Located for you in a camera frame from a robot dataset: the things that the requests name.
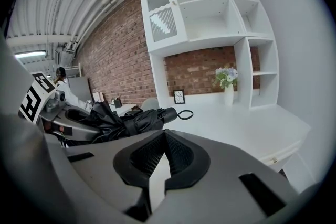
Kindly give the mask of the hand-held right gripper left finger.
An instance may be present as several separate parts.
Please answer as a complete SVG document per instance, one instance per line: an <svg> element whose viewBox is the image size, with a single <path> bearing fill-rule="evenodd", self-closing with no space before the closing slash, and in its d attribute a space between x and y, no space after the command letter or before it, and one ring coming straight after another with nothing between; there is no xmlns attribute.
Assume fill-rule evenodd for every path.
<svg viewBox="0 0 336 224"><path fill-rule="evenodd" d="M113 161L122 149L159 135L150 131L121 140L62 148L45 134L57 177L75 213L72 223L140 223L135 213L146 202L142 187L126 184Z"/></svg>

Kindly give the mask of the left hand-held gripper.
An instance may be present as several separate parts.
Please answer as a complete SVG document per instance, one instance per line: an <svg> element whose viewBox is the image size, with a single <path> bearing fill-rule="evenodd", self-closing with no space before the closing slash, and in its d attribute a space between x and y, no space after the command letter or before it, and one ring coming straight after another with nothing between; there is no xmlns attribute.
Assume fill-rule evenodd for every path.
<svg viewBox="0 0 336 224"><path fill-rule="evenodd" d="M90 144L101 134L96 127L73 121L83 120L90 113L76 106L66 105L65 93L43 72L32 72L31 75L34 77L33 83L19 108L26 120L36 124L41 113L48 117L51 115L50 120L48 117L41 118L44 132L68 145ZM56 116L62 108L65 117Z"/></svg>

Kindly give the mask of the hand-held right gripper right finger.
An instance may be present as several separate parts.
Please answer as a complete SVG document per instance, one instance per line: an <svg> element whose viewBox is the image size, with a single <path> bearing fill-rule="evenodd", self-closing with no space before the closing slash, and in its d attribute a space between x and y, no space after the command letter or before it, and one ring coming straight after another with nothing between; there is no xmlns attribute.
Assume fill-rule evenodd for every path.
<svg viewBox="0 0 336 224"><path fill-rule="evenodd" d="M254 174L285 205L298 197L291 184L269 166L233 145L176 132L210 156L207 173L194 186L168 190L147 223L257 223L267 218L240 176Z"/></svg>

